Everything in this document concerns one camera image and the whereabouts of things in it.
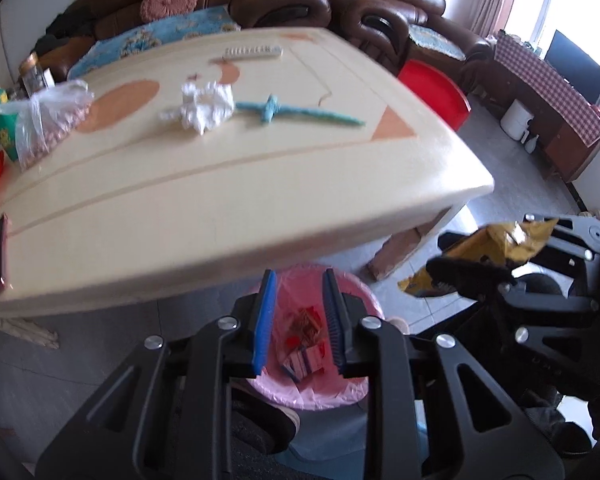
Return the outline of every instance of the red checkered tablecloth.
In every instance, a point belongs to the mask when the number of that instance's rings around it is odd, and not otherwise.
[[[600,138],[600,117],[555,69],[507,34],[498,35],[494,59],[531,86],[588,148]]]

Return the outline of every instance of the pink round cushion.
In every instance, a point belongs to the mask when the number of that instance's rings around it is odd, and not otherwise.
[[[145,23],[187,14],[196,8],[198,0],[142,0],[140,18]]]

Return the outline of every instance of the green bottle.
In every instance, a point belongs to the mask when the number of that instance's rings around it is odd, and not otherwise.
[[[0,88],[0,104],[8,100],[7,92]],[[18,152],[16,151],[17,119],[17,115],[0,115],[0,145],[13,162],[18,160]]]

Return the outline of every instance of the blue floral cloth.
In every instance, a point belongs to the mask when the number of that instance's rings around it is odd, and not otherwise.
[[[92,70],[156,46],[234,30],[240,27],[223,6],[147,23],[110,40],[98,41],[69,70],[68,79],[81,78]]]
[[[462,52],[459,46],[430,28],[410,23],[409,38],[413,43],[422,48],[435,50],[460,61],[465,60],[464,52]]]

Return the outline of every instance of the cream table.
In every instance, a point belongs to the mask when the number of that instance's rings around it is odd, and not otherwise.
[[[261,44],[284,54],[220,59],[227,47]],[[0,215],[10,219],[0,326],[33,330],[37,342],[44,330],[19,318],[179,294],[398,233],[390,267],[406,255],[395,249],[405,237],[435,234],[493,190],[430,108],[326,30],[195,38],[85,80],[96,95],[90,118],[39,164],[10,167],[0,181]],[[232,84],[237,101],[275,94],[366,125],[283,116],[264,125],[237,111],[200,137],[158,118],[180,103],[185,80]]]

